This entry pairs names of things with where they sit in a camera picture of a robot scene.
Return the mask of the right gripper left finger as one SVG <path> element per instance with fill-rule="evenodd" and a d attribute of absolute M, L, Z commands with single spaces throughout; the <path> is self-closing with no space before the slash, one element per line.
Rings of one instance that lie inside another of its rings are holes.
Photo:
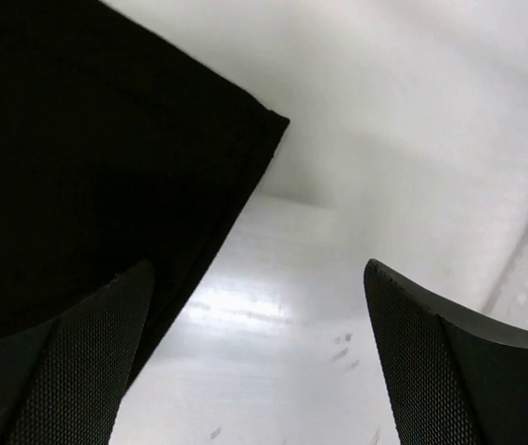
<path fill-rule="evenodd" d="M 106 444 L 153 294 L 141 261 L 60 315 L 0 335 L 0 444 Z"/>

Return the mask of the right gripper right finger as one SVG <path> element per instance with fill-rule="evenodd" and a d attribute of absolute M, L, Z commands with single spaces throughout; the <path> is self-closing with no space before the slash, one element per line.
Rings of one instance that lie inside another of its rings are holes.
<path fill-rule="evenodd" d="M 403 444 L 528 444 L 528 331 L 371 260 L 364 288 Z"/>

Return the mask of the black skirt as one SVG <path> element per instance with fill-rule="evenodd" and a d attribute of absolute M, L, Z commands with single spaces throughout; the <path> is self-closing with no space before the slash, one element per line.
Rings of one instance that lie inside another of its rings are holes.
<path fill-rule="evenodd" d="M 0 1 L 0 330 L 148 260 L 142 368 L 288 125 L 102 2 Z"/>

